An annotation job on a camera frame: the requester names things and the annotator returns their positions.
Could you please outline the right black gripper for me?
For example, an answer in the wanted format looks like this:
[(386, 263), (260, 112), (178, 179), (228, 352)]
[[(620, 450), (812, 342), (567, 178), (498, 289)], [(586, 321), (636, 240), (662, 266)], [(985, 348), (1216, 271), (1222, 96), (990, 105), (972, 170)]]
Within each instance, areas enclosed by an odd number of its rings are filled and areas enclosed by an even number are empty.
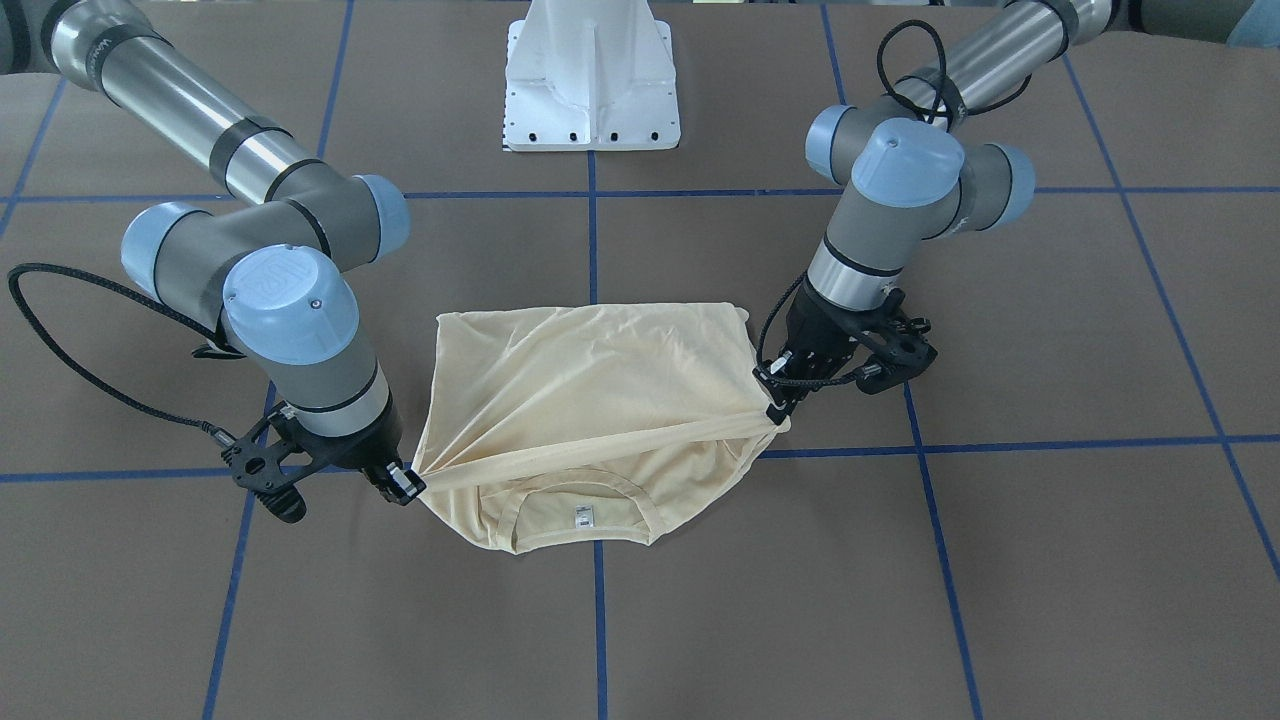
[(362, 471), (389, 503), (404, 506), (425, 491), (425, 482), (403, 466), (399, 443), (403, 424), (394, 400), (388, 400), (380, 415), (358, 432), (329, 437), (302, 428), (300, 445), (321, 465)]

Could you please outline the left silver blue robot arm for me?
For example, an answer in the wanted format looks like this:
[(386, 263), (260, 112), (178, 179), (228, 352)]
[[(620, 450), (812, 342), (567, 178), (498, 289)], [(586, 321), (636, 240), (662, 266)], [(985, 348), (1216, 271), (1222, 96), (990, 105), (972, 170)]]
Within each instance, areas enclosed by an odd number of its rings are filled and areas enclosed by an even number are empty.
[(1006, 1), (956, 47), (923, 29), (936, 59), (891, 79), (868, 108), (824, 109), (806, 133), (810, 168), (842, 190), (809, 268), (777, 302), (786, 338), (756, 357), (785, 423), (810, 393), (855, 384), (877, 395), (920, 375), (937, 356), (931, 324), (909, 316), (900, 275), (918, 246), (1018, 219), (1030, 205), (1029, 158), (1000, 143), (964, 146), (954, 131), (1018, 97), (1069, 49), (1124, 29), (1229, 47), (1276, 47), (1275, 1)]

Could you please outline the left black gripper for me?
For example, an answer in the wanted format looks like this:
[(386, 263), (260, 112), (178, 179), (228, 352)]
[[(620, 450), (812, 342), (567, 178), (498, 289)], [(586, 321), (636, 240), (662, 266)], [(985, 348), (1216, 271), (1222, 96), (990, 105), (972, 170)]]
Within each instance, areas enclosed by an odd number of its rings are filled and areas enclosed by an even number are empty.
[(881, 332), (887, 318), (883, 306), (851, 311), (833, 305), (817, 293), (810, 281), (800, 281), (786, 315), (782, 363), (760, 364), (753, 372), (771, 397), (765, 415), (781, 427), (806, 392), (845, 384), (838, 372), (863, 346), (863, 333)]

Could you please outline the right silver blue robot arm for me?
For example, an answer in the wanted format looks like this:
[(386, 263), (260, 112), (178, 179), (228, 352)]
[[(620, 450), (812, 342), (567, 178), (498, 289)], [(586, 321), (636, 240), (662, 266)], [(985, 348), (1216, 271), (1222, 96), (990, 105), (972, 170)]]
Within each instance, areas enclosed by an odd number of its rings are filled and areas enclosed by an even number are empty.
[(210, 436), (233, 480), (283, 521), (305, 515), (297, 484), (326, 468), (362, 473), (392, 503), (420, 496), (424, 480), (401, 457), (387, 374), (344, 279), (404, 245), (403, 193), (307, 152), (129, 1), (5, 1), (3, 73), (58, 74), (101, 94), (244, 204), (221, 217), (186, 202), (142, 211), (122, 240), (134, 286), (108, 288), (196, 331), (206, 341), (200, 356), (256, 363), (279, 401), (241, 437), (163, 419)]

